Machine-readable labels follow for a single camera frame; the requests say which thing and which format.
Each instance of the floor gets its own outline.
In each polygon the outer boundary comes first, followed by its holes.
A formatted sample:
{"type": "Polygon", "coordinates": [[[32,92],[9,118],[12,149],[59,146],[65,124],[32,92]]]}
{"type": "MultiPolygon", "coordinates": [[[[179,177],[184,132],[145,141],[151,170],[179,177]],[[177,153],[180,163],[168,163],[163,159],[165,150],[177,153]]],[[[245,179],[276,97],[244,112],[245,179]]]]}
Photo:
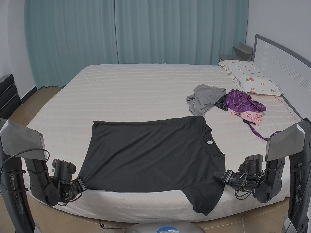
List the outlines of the floor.
{"type": "MultiPolygon", "coordinates": [[[[57,93],[58,87],[43,87],[35,92],[24,104],[11,115],[10,119],[27,126],[38,111],[57,93]]],[[[123,233],[123,229],[104,230],[99,227],[97,219],[75,216],[28,199],[33,218],[40,226],[42,233],[123,233]]],[[[198,222],[205,232],[214,233],[279,233],[282,230],[284,216],[288,210],[289,199],[242,212],[225,218],[198,222]]],[[[130,227],[133,224],[102,221],[105,227],[130,227]]],[[[13,224],[0,198],[1,232],[14,232],[13,224]]]]}

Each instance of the blue sticker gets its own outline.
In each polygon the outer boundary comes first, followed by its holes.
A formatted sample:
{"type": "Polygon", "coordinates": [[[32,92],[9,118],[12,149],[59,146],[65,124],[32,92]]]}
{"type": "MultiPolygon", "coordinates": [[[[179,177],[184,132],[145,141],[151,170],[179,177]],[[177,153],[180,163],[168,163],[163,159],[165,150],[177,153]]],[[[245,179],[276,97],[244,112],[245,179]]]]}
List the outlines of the blue sticker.
{"type": "Polygon", "coordinates": [[[174,227],[163,227],[157,233],[179,233],[179,231],[174,227]]]}

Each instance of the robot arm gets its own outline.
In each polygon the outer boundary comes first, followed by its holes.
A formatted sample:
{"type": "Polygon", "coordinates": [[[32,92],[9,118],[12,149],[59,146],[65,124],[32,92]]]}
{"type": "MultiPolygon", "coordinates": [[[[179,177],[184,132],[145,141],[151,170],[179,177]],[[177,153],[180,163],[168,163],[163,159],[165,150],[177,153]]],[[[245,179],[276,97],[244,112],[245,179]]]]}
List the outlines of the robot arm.
{"type": "Polygon", "coordinates": [[[53,160],[54,176],[50,177],[46,166],[43,136],[36,130],[23,127],[11,120],[0,119],[0,166],[2,166],[0,191],[16,233],[40,233],[31,215],[22,170],[21,158],[30,176],[30,190],[41,202],[62,206],[75,200],[78,194],[87,190],[79,177],[72,180],[76,167],[71,162],[53,160]]]}
{"type": "Polygon", "coordinates": [[[262,155],[245,158],[237,173],[227,170],[214,177],[235,190],[237,199],[253,194],[261,203],[276,196],[282,188],[285,157],[290,157],[290,204],[282,232],[307,232],[311,182],[311,122],[305,118],[270,137],[266,148],[266,169],[262,171],[262,155]]]}

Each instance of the pillow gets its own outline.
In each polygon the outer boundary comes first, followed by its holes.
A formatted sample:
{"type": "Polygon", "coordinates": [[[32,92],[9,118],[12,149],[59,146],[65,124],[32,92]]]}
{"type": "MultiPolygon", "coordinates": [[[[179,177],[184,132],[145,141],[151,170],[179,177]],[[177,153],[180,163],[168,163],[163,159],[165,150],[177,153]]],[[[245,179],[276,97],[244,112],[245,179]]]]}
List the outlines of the pillow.
{"type": "Polygon", "coordinates": [[[283,93],[252,61],[224,60],[218,64],[230,75],[240,91],[274,96],[283,93]]]}

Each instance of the white headboard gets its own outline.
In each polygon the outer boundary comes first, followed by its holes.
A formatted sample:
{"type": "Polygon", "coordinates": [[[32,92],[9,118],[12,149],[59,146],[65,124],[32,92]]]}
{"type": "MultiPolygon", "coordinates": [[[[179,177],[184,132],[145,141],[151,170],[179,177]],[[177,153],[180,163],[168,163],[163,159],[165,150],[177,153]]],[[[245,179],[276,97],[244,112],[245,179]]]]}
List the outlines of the white headboard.
{"type": "Polygon", "coordinates": [[[279,85],[289,106],[311,120],[311,62],[258,34],[252,60],[279,85]]]}

